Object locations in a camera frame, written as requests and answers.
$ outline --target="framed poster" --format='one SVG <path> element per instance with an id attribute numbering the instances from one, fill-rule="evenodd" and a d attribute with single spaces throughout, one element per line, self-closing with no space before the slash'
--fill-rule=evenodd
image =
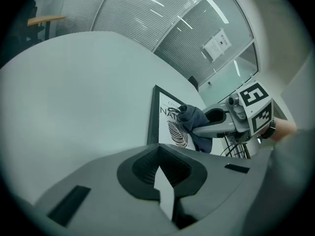
<path id="1" fill-rule="evenodd" d="M 177 109 L 184 103 L 162 88 L 153 88 L 147 144 L 173 144 L 196 150 L 190 134 L 177 118 Z"/>

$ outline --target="black picture frame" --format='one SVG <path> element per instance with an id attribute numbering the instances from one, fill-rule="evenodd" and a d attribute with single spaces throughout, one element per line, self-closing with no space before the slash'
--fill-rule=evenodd
<path id="1" fill-rule="evenodd" d="M 159 93 L 165 94 L 167 97 L 176 101 L 180 105 L 183 105 L 184 102 L 177 99 L 164 89 L 155 85 L 153 88 L 152 101 L 151 101 L 151 110 L 150 110 L 150 120 L 149 120 L 149 130 L 148 130 L 148 139 L 147 144 L 156 144 L 158 143 L 158 129 L 159 129 Z"/>

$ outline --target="gray towel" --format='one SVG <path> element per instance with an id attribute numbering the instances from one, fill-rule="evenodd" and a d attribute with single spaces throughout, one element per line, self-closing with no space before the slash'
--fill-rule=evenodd
<path id="1" fill-rule="evenodd" d="M 210 122 L 206 115 L 199 108 L 191 105 L 184 104 L 178 109 L 181 111 L 177 115 L 178 120 L 182 122 L 185 129 L 191 135 L 196 148 L 201 152 L 209 154 L 212 150 L 212 138 L 198 137 L 192 133 L 194 128 Z"/>

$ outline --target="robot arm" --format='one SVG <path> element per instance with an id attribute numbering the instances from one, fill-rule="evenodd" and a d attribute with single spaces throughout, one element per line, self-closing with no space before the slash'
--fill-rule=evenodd
<path id="1" fill-rule="evenodd" d="M 226 136 L 233 144 L 248 141 L 273 119 L 273 99 L 259 82 L 243 86 L 224 103 L 204 110 L 210 121 L 193 129 L 193 134 L 206 138 Z"/>

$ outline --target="glass wall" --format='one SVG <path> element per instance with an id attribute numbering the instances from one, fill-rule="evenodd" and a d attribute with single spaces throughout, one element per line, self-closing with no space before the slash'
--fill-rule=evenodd
<path id="1" fill-rule="evenodd" d="M 251 44 L 236 59 L 231 60 L 208 83 L 200 87 L 199 93 L 208 107 L 229 96 L 242 83 L 246 82 L 258 71 L 254 44 Z"/>
<path id="2" fill-rule="evenodd" d="M 105 0 L 93 30 L 114 31 L 152 51 L 197 0 Z"/>
<path id="3" fill-rule="evenodd" d="M 231 47 L 213 61 L 203 46 L 221 29 Z M 187 79 L 193 76 L 200 86 L 252 40 L 251 30 L 235 0 L 201 0 L 178 21 L 155 54 Z"/>

